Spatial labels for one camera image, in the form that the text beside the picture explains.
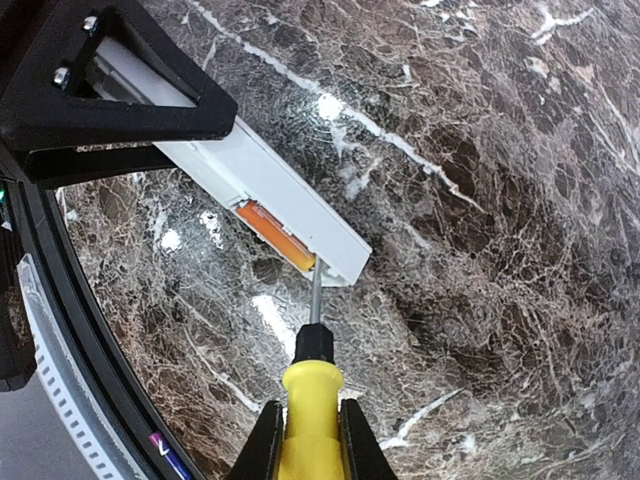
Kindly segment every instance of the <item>orange component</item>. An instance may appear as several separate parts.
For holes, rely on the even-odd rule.
[[[303,272],[310,271],[316,264],[316,256],[307,249],[305,244],[294,235],[287,233],[282,223],[258,202],[250,200],[238,207],[236,213]]]

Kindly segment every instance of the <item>black plastic frame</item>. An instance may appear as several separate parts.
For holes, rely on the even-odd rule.
[[[96,18],[95,30],[83,29]],[[115,39],[194,102],[168,107],[97,98],[87,69],[105,37]],[[54,84],[56,72],[68,76]],[[2,0],[0,178],[54,188],[171,168],[155,147],[80,153],[77,146],[220,140],[238,105],[182,52],[135,0]]]
[[[178,478],[149,436],[162,432],[195,480],[206,477],[191,460],[138,381],[91,291],[52,191],[8,185],[17,231],[33,257],[47,300],[111,426],[149,479]]]

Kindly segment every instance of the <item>yellow screwdriver handle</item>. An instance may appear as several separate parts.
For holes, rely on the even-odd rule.
[[[304,360],[284,374],[289,394],[278,480],[344,480],[338,428],[342,373],[332,363]]]

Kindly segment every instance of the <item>screwdriver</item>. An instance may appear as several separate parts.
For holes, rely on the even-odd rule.
[[[288,393],[287,427],[279,480],[344,480],[338,428],[342,372],[333,361],[333,333],[321,322],[322,274],[317,258],[311,316],[296,337],[296,355],[282,383]]]

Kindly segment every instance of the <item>black triangular mount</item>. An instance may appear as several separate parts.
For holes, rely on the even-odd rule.
[[[96,22],[87,29],[91,17]],[[105,37],[122,43],[196,106],[149,106],[91,95],[85,72]],[[60,67],[69,70],[64,88],[53,81]],[[0,5],[0,178],[54,188],[169,168],[173,164],[155,147],[86,153],[75,147],[222,139],[236,112],[233,98],[135,0]]]

